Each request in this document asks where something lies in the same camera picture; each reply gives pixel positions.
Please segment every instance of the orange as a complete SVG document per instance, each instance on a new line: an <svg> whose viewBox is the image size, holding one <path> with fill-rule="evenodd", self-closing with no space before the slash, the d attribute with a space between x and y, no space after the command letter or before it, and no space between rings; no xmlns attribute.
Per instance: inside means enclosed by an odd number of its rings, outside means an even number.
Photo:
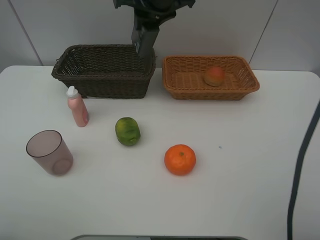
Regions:
<svg viewBox="0 0 320 240"><path fill-rule="evenodd" d="M213 66L204 74L204 81L210 86L220 86L225 80L226 74L219 66Z"/></svg>
<svg viewBox="0 0 320 240"><path fill-rule="evenodd" d="M170 147L164 155L166 168L174 175L186 175L196 165L196 154L187 145L179 144Z"/></svg>

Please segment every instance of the pink bottle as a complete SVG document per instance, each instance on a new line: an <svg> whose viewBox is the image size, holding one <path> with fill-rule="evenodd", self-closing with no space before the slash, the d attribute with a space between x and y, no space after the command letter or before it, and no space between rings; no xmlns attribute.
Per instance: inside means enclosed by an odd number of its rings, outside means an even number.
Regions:
<svg viewBox="0 0 320 240"><path fill-rule="evenodd" d="M89 122L89 114L86 105L74 86L70 86L66 92L68 96L68 106L72 111L73 118L78 127L84 127Z"/></svg>

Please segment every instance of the cup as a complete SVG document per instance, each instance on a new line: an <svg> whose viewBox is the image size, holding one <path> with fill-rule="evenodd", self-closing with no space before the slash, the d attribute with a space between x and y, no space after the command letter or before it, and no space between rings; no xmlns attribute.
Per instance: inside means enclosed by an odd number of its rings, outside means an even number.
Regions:
<svg viewBox="0 0 320 240"><path fill-rule="evenodd" d="M26 152L47 173L55 176L66 174L74 162L61 134L55 130L34 135L26 144Z"/></svg>

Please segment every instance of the white wall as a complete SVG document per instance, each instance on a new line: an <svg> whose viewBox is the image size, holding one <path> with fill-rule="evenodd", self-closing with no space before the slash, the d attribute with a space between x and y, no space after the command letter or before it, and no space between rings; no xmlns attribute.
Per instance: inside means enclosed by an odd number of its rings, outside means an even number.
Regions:
<svg viewBox="0 0 320 240"><path fill-rule="evenodd" d="M39 64L9 3L0 0L0 73L11 65Z"/></svg>
<svg viewBox="0 0 320 240"><path fill-rule="evenodd" d="M279 0L251 67L320 75L320 1Z"/></svg>
<svg viewBox="0 0 320 240"><path fill-rule="evenodd" d="M130 44L133 9L111 0L12 0L45 65L70 45ZM160 27L158 63L174 54L240 55L248 61L276 0L197 0Z"/></svg>

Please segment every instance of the white bottle cap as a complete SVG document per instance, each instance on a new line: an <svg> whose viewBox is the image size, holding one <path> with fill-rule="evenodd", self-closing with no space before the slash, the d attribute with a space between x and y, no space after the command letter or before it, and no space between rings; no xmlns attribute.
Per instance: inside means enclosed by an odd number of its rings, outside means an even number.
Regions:
<svg viewBox="0 0 320 240"><path fill-rule="evenodd" d="M79 93L78 93L78 90L75 89L75 86L70 86L68 88L68 91L66 92L66 95L69 97L69 98L76 98Z"/></svg>

